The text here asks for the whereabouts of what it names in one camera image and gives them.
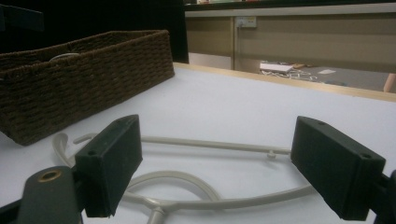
table surface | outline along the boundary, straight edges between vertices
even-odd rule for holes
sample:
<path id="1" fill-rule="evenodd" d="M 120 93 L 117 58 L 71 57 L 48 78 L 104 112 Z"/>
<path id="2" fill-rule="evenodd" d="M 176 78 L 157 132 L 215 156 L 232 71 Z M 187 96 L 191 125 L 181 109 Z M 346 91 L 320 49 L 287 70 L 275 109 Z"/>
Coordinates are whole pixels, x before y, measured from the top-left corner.
<path id="1" fill-rule="evenodd" d="M 132 99 L 64 130 L 69 139 L 99 133 L 112 120 L 138 114 L 142 135 L 290 148 L 297 116 L 325 121 L 387 159 L 396 168 L 396 96 L 391 93 L 264 77 L 175 63 L 176 76 Z M 0 206 L 21 197 L 24 181 L 39 170 L 62 165 L 49 136 L 21 147 L 0 133 Z M 73 150 L 79 146 L 68 144 Z M 306 180 L 288 156 L 201 147 L 143 144 L 134 176 L 174 170 L 202 178 L 222 198 L 246 198 L 292 189 Z M 173 179 L 142 184 L 133 192 L 172 200 L 200 200 L 198 188 Z M 146 223 L 150 210 L 121 202 L 115 217 L 85 223 Z M 373 223 L 369 214 L 367 223 Z M 179 210 L 165 223 L 345 223 L 315 193 L 282 203 L 222 211 Z"/>

